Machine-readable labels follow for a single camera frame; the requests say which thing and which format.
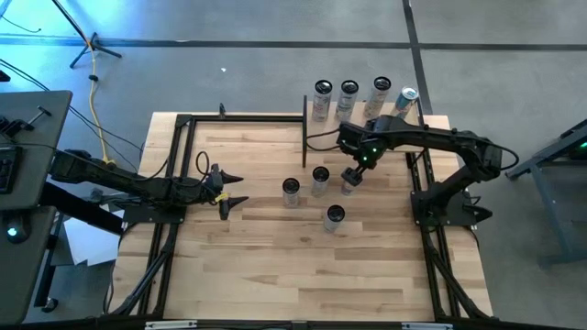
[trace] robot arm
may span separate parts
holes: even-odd
[[[387,149],[402,145],[446,150],[462,157],[465,166],[452,176],[443,182],[433,183],[425,192],[412,193],[412,205],[418,223],[428,226],[474,225],[492,215],[489,210],[471,205],[461,194],[474,182],[487,182],[499,177],[502,149],[488,138],[478,137],[470,131],[413,126],[390,115],[370,120],[365,127],[344,122],[338,130],[337,144],[340,150],[358,162],[357,168],[347,168],[342,173],[342,178],[353,186],[360,184],[365,170],[377,166],[377,160]],[[452,216],[457,218],[456,221],[446,219],[448,208]]]
[[[218,204],[220,218],[228,219],[232,207],[249,197],[224,198],[220,196],[224,185],[243,179],[226,174],[213,164],[204,181],[194,178],[145,178],[101,159],[92,159],[87,151],[58,151],[50,168],[51,178],[58,182],[93,182],[108,188],[129,193],[146,205],[161,209],[190,204]]]

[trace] silver can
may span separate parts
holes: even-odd
[[[352,109],[355,107],[359,84],[348,80],[340,85],[340,96],[337,103],[337,118],[340,121],[349,121]]]
[[[344,218],[345,209],[340,205],[332,205],[328,207],[326,214],[324,214],[324,228],[327,232],[333,233]]]
[[[300,182],[294,178],[283,181],[283,204],[285,207],[296,207],[299,204]]]
[[[340,192],[345,196],[349,196],[350,194],[352,194],[355,188],[357,188],[357,186],[354,186],[350,184],[350,182],[343,180],[342,186],[340,187]]]
[[[369,98],[367,99],[367,103],[365,103],[365,108],[363,110],[363,114],[366,118],[373,119],[379,115],[390,88],[392,88],[392,82],[389,79],[386,77],[375,78]]]
[[[415,100],[417,100],[418,91],[412,87],[404,87],[402,88],[402,92],[399,96],[397,96],[397,100],[395,100],[395,106],[393,107],[392,116],[397,116],[399,118],[405,119],[405,116],[410,112],[412,105],[414,105]]]
[[[314,105],[312,106],[312,119],[315,121],[327,120],[331,95],[332,83],[329,81],[321,80],[314,85]]]
[[[327,193],[330,172],[324,166],[318,166],[312,171],[312,196],[321,197]]]

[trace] wooden table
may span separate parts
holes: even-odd
[[[140,171],[151,175],[166,159],[175,113],[155,113]],[[445,116],[425,116],[432,127],[449,127]],[[250,199],[228,221],[212,206],[188,208],[180,226],[165,318],[429,321],[433,319],[419,229],[413,223],[411,177],[403,153],[387,153],[352,196],[340,194],[339,174],[355,166],[339,152],[308,152],[301,166],[299,124],[200,123],[193,155],[205,150],[226,172],[242,176],[225,191]],[[437,180],[458,167],[454,154],[431,151]],[[181,155],[175,169],[179,171]],[[311,172],[331,172],[327,195],[310,196]],[[200,177],[192,164],[189,175]],[[282,181],[302,184],[301,205],[282,206]],[[325,233],[322,215],[331,204],[347,212],[337,232]],[[143,274],[153,225],[125,236],[114,273],[111,310]],[[479,251],[472,234],[447,227],[455,276],[469,296],[491,314]],[[159,285],[151,292],[154,305]],[[439,280],[445,311],[446,286]]]

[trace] keyboard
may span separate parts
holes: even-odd
[[[0,148],[0,194],[12,192],[21,155],[21,147]]]

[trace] white paper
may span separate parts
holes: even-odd
[[[114,213],[122,218],[124,211]],[[88,261],[88,266],[115,260],[120,236],[71,218],[65,223],[74,264]]]

